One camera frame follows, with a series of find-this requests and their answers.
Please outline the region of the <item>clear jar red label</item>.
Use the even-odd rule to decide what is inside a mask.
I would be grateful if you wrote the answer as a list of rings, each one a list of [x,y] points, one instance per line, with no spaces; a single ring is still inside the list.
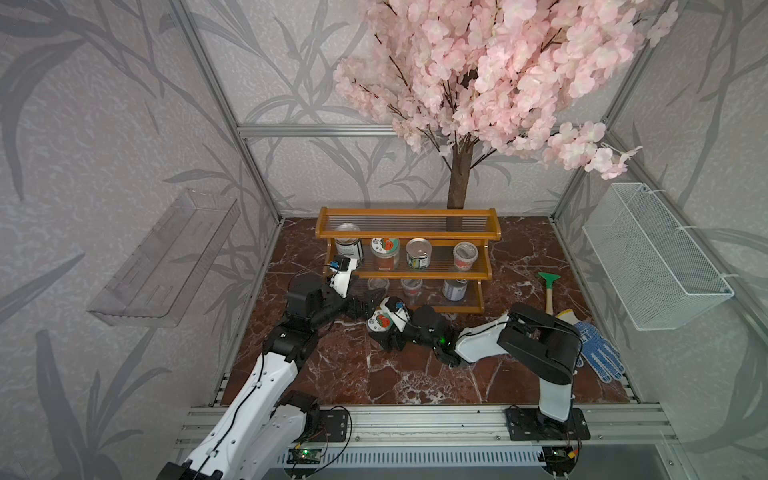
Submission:
[[[379,271],[393,271],[399,264],[400,241],[379,237],[371,240],[374,265]]]

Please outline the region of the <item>green silver-top tin can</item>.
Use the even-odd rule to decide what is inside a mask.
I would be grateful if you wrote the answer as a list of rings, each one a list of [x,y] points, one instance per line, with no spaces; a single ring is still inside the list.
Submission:
[[[425,238],[413,238],[406,244],[407,264],[411,269],[424,270],[429,267],[432,244]]]

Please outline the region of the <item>orange wooden three-tier shelf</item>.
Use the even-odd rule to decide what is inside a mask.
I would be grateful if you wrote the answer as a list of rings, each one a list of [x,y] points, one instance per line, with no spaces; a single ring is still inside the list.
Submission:
[[[337,232],[336,228],[352,222],[361,229],[356,234]],[[340,209],[323,207],[315,227],[316,237],[327,242],[328,261],[337,255],[334,239],[358,237],[362,240],[364,261],[355,274],[362,280],[386,278],[390,289],[403,294],[400,280],[423,280],[421,303],[429,303],[439,312],[481,314],[485,311],[483,287],[492,279],[490,243],[501,239],[501,225],[493,209],[485,210],[419,210],[419,209]],[[397,238],[400,241],[399,264],[393,271],[379,271],[373,260],[373,238]],[[431,261],[424,270],[407,264],[406,244],[413,238],[425,238],[432,244]],[[478,247],[479,257],[469,271],[454,266],[453,248],[462,241]],[[468,281],[462,301],[448,301],[442,292],[446,279]]]

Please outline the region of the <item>small clear tub pink label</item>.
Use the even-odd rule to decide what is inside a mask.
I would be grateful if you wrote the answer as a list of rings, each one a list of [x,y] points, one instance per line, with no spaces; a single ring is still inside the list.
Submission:
[[[453,248],[454,266],[459,271],[469,271],[479,257],[478,247],[470,242],[462,241]]]

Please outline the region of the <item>tall jar strawberry lid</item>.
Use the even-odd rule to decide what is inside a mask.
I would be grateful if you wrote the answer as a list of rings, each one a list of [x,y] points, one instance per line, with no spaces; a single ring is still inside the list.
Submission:
[[[392,328],[393,322],[387,311],[377,309],[367,320],[366,325],[370,333],[379,334],[388,332]]]

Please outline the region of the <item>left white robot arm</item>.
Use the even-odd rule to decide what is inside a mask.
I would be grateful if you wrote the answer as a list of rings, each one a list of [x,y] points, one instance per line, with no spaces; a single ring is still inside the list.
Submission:
[[[260,479],[288,446],[312,435],[316,398],[286,390],[314,353],[320,330],[340,316],[367,320],[384,299],[376,289],[355,296],[357,276],[338,272],[295,278],[281,321],[267,336],[249,379],[208,436],[180,463],[167,463],[160,479]]]

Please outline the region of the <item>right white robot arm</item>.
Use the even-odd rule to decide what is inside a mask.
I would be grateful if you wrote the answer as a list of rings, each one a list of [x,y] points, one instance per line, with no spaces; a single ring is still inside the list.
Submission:
[[[546,312],[515,303],[495,320],[459,330],[431,306],[412,311],[400,299],[387,297],[366,325],[383,350],[401,351],[412,343],[430,349],[450,367],[496,356],[515,358],[539,378],[540,415],[559,423],[570,417],[583,342],[574,326]]]

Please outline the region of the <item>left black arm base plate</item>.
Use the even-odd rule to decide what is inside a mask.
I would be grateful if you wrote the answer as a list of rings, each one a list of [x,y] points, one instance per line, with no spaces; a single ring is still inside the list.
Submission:
[[[341,407],[321,409],[311,442],[344,443],[349,439],[351,414]]]

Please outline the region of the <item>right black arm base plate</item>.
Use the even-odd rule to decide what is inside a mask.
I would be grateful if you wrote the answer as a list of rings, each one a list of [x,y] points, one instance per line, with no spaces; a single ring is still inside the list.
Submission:
[[[512,441],[586,441],[591,439],[581,409],[572,408],[565,422],[543,415],[537,408],[512,405],[504,410],[505,424]]]

